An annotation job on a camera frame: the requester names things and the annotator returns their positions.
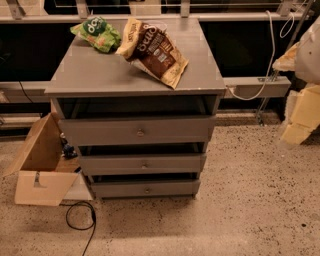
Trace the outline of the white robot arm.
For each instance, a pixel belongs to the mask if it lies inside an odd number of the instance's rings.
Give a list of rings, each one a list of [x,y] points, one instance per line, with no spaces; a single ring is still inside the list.
[[[299,145],[320,125],[320,17],[272,68],[294,71],[297,78],[306,82],[300,92],[289,93],[280,136],[289,145]]]

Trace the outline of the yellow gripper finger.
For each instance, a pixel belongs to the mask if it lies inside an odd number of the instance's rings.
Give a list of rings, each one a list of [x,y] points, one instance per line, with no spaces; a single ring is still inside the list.
[[[280,140],[299,145],[320,125],[320,85],[307,85],[287,97]]]
[[[277,71],[294,71],[296,53],[299,43],[295,43],[290,47],[280,58],[276,59],[272,65],[272,68]]]

